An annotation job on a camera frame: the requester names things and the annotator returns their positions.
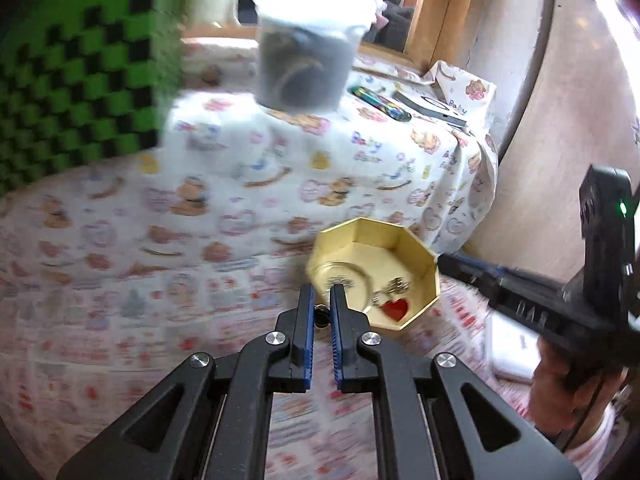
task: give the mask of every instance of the black checkered pattern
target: black checkered pattern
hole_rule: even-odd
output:
[[[171,70],[162,60],[150,66],[153,32],[135,30],[136,17],[157,19],[153,10],[154,0],[129,0],[128,15],[108,22],[102,6],[91,6],[84,9],[77,34],[65,36],[63,26],[53,24],[43,31],[41,52],[24,43],[13,55],[4,53],[0,194],[158,143],[154,94],[161,84],[175,88],[177,81],[164,81],[163,73]],[[175,15],[169,19],[175,25]],[[176,72],[177,56],[167,54]]]

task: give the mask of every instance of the metal screw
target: metal screw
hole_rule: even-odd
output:
[[[377,332],[365,332],[360,339],[367,346],[379,345],[380,341],[382,341],[380,334]]]
[[[282,332],[269,332],[267,337],[265,337],[267,343],[270,345],[281,345],[284,343],[287,336],[285,336]]]
[[[443,368],[453,368],[456,365],[456,358],[452,354],[444,352],[444,354],[436,355],[436,362],[438,366]]]
[[[209,364],[211,358],[209,354],[205,354],[204,352],[198,352],[197,354],[193,354],[189,357],[189,364],[194,368],[204,368]]]

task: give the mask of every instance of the red heart charm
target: red heart charm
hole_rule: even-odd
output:
[[[409,310],[409,303],[405,298],[400,298],[395,301],[387,301],[380,308],[382,309],[382,312],[394,321],[400,321]]]

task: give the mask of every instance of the white lid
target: white lid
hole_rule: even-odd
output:
[[[374,0],[254,0],[258,15],[300,27],[368,30],[376,19]]]

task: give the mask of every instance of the patterned tablecloth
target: patterned tablecloth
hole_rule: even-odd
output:
[[[351,83],[391,95],[437,82],[470,128],[397,123],[347,95],[338,113],[289,116],[247,92],[254,57],[253,42],[188,44],[198,89],[176,101],[161,146],[0,203],[0,415],[46,478],[193,351],[221,356],[271,330],[296,304],[319,230],[367,216],[450,251],[492,202],[490,83],[361,57]],[[522,387],[481,366],[485,314],[443,282],[402,338],[418,354],[455,352],[523,413]],[[316,341],[311,392],[274,400],[269,477],[375,478],[371,424],[369,397],[335,391],[330,345]]]

